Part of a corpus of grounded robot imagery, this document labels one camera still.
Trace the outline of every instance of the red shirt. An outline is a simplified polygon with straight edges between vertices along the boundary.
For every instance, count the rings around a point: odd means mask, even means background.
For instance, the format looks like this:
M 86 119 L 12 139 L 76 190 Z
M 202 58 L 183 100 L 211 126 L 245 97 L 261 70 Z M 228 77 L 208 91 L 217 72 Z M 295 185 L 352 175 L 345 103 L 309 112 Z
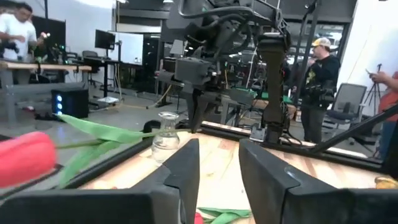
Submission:
M 395 72 L 392 77 L 398 79 L 398 72 Z M 387 93 L 380 99 L 379 113 L 396 104 L 398 101 L 398 92 L 388 89 L 386 91 Z M 398 114 L 388 118 L 387 121 L 398 121 Z

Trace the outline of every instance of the tulip stem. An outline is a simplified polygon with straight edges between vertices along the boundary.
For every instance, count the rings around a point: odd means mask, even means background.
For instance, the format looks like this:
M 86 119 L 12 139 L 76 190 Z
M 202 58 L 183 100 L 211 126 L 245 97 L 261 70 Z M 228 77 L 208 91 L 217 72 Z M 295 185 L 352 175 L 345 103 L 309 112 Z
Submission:
M 151 133 L 144 133 L 141 134 L 141 138 L 146 138 L 146 137 L 152 137 L 157 134 L 164 134 L 164 133 L 177 133 L 177 132 L 182 132 L 182 131 L 190 131 L 189 129 L 168 129 L 168 130 L 160 130 L 160 131 L 154 131 Z M 107 140 L 103 139 L 95 139 L 95 140 L 89 140 L 89 141 L 82 141 L 78 143 L 73 143 L 73 144 L 67 144 L 64 146 L 57 146 L 57 149 L 73 149 L 73 148 L 78 148 L 78 147 L 84 147 L 84 146 L 99 146 L 100 144 L 106 142 Z

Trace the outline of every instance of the tripod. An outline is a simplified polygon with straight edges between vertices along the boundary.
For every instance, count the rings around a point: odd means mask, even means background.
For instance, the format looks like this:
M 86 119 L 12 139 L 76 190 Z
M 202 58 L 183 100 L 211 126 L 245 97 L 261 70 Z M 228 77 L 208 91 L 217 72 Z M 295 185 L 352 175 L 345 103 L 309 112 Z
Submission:
M 380 69 L 381 69 L 381 64 L 378 64 L 377 65 L 377 72 L 380 72 Z M 380 84 L 373 83 L 373 86 L 372 86 L 370 92 L 368 93 L 368 95 L 366 95 L 365 102 L 367 102 L 368 99 L 370 98 L 369 104 L 368 104 L 368 106 L 370 106 L 371 103 L 372 103 L 372 99 L 373 99 L 373 112 L 374 112 L 374 115 L 376 115 L 376 113 L 377 113 L 376 97 L 378 97 L 379 100 L 381 99 Z

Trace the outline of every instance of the workbench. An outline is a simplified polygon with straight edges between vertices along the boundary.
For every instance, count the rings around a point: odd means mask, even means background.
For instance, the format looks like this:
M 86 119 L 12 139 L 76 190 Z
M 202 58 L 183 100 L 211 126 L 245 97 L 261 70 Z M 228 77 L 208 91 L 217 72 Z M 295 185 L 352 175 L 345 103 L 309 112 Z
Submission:
M 7 119 L 10 128 L 17 124 L 16 118 L 16 95 L 35 95 L 39 93 L 50 92 L 58 88 L 88 88 L 88 71 L 90 66 L 86 65 L 53 65 L 40 64 L 41 70 L 76 70 L 82 71 L 82 82 L 76 83 L 48 83 L 48 84 L 31 84 L 31 85 L 14 85 L 12 71 L 13 70 L 37 70 L 39 66 L 36 63 L 10 62 L 0 60 L 0 79 L 2 93 L 6 102 Z
M 204 125 L 219 127 L 225 130 L 238 132 L 247 132 L 247 130 L 204 122 Z M 200 143 L 200 186 L 198 193 L 197 207 L 211 208 L 230 208 L 230 209 L 248 209 L 250 205 L 246 197 L 244 185 L 241 178 L 241 170 L 239 166 L 237 141 L 227 140 L 203 133 L 179 133 L 180 147 L 187 143 L 190 139 L 197 138 Z M 82 174 L 77 180 L 73 181 L 76 185 L 85 181 L 81 185 L 81 189 L 117 189 L 131 188 L 151 172 L 158 168 L 158 164 L 151 159 L 150 143 L 141 144 L 144 149 L 136 150 L 136 154 L 125 159 L 118 165 L 116 158 L 109 159 L 107 164 L 94 167 Z M 286 152 L 268 150 L 282 160 L 288 162 L 292 166 L 306 172 L 337 188 L 375 188 L 374 179 L 381 174 L 355 169 L 330 162 L 311 159 L 308 157 L 289 154 Z M 357 152 L 346 151 L 344 149 L 331 148 L 333 152 L 349 154 L 353 156 L 365 157 Z M 103 172 L 104 167 L 111 167 Z M 97 177 L 86 181 L 89 176 Z M 235 223 L 255 223 L 253 218 L 238 220 Z

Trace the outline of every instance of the black box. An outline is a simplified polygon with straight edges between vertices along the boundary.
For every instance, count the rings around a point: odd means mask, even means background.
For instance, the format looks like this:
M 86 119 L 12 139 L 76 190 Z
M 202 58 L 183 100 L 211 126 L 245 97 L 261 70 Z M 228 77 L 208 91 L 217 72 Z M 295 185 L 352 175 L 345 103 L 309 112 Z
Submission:
M 76 118 L 88 117 L 88 90 L 82 88 L 51 90 L 51 100 L 54 114 L 67 114 Z

